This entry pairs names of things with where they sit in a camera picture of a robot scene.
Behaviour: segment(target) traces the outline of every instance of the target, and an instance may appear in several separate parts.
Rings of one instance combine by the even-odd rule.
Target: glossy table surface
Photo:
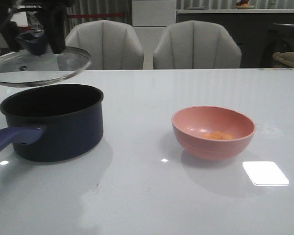
[[[103,91],[103,139],[57,163],[0,152],[0,235],[294,235],[294,70],[84,71],[61,83]],[[21,90],[0,86],[0,103]],[[194,105],[253,119],[247,149],[222,162],[186,153],[171,117]],[[243,162],[258,161],[288,185],[254,185]]]

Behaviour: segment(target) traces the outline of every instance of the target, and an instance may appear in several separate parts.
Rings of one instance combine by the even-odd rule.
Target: pink bowl
[[[194,106],[172,116],[175,137],[190,154],[208,160],[225,160],[240,154],[250,143],[255,124],[243,114],[222,107]],[[220,131],[233,136],[232,140],[204,137]]]

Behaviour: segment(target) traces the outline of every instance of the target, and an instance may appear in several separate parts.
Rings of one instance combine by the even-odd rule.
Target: saucepan
[[[0,151],[15,152],[35,162],[56,162],[90,151],[103,136],[98,88],[58,84],[28,89],[0,104],[7,128],[0,130]]]

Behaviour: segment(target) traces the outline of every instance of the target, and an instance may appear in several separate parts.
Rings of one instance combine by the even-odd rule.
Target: red rope
[[[68,15],[71,19],[81,19],[81,18],[106,18],[106,17],[125,17],[125,13],[111,13],[111,14],[95,14],[95,15]]]

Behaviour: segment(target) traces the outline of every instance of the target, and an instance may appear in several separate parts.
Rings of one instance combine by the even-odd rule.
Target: chair backrest
[[[185,21],[167,26],[153,53],[154,69],[239,68],[241,50],[219,24]]]
[[[88,70],[141,70],[144,53],[134,28],[114,21],[93,21],[75,26],[65,39],[66,46],[88,51]]]

